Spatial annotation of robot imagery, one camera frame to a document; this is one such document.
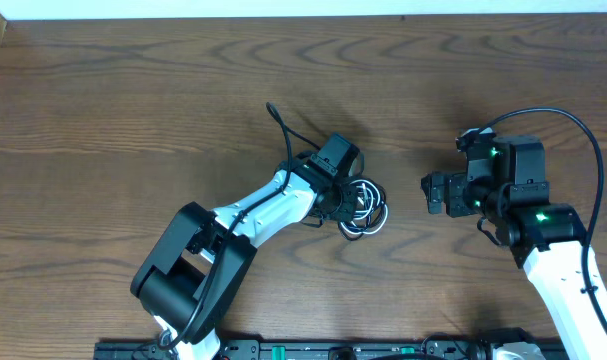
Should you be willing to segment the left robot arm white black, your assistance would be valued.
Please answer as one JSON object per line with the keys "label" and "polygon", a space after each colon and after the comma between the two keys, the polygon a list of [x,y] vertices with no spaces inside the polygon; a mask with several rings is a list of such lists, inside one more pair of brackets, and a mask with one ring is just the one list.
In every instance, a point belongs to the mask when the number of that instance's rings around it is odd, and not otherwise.
{"label": "left robot arm white black", "polygon": [[207,210],[182,207],[130,285],[162,327],[162,351],[177,359],[212,359],[224,317],[258,248],[307,216],[342,221],[354,213],[349,182],[360,151],[333,134],[317,151],[289,157],[273,178],[245,198]]}

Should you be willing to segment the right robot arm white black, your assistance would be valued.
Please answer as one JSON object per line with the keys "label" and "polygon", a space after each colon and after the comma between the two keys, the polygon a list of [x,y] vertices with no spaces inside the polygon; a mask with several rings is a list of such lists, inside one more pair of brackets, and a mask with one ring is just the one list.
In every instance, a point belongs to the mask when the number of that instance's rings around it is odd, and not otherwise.
{"label": "right robot arm white black", "polygon": [[477,214],[495,231],[489,239],[508,248],[534,285],[571,359],[607,359],[607,335],[590,299],[607,319],[607,291],[595,254],[585,253],[587,230],[576,210],[550,202],[545,150],[532,135],[485,133],[457,141],[466,155],[460,173],[432,172],[421,180],[431,214]]}

